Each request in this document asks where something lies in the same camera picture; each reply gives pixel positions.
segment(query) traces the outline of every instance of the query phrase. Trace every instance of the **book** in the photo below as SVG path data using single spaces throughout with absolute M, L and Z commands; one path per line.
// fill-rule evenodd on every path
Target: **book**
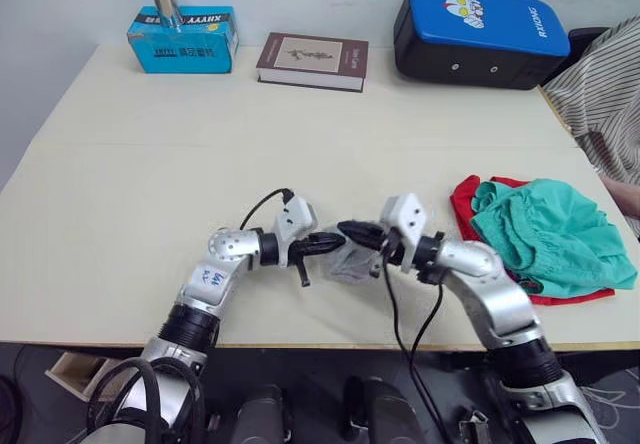
M 272 32 L 258 64 L 258 81 L 362 92 L 369 43 Z

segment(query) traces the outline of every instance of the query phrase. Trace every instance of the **person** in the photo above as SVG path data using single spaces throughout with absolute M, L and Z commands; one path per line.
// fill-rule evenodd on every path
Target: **person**
M 640 15 L 594 39 L 544 91 L 640 236 Z

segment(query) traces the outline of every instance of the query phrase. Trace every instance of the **green cloth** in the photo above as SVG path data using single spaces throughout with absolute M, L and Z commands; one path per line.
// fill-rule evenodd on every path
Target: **green cloth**
M 483 182 L 471 225 L 508 269 L 540 282 L 549 297 L 632 289 L 637 272 L 604 212 L 570 185 L 537 179 L 510 188 Z

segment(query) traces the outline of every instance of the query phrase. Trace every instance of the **silver cylinder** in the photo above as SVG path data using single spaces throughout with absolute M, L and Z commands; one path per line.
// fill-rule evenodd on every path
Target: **silver cylinder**
M 164 27 L 178 27 L 182 24 L 182 14 L 176 0 L 154 0 L 160 16 L 160 24 Z

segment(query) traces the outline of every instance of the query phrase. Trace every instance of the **table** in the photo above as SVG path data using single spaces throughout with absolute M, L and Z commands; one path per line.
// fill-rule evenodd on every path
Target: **table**
M 215 229 L 239 224 L 270 190 L 292 187 L 321 225 L 379 216 L 413 191 L 427 231 L 457 235 L 455 185 L 549 177 L 594 199 L 638 243 L 584 154 L 539 90 L 448 87 L 404 80 L 373 49 L 363 94 L 256 82 L 256 48 L 231 75 L 147 75 L 126 46 L 101 46 L 0 194 L 0 340 L 140 345 L 155 335 Z M 269 228 L 277 204 L 256 215 Z M 239 283 L 221 344 L 395 347 L 383 282 L 328 281 L 309 261 Z M 436 289 L 394 272 L 405 340 Z M 538 307 L 556 349 L 640 346 L 640 292 Z M 424 348 L 478 349 L 446 291 Z

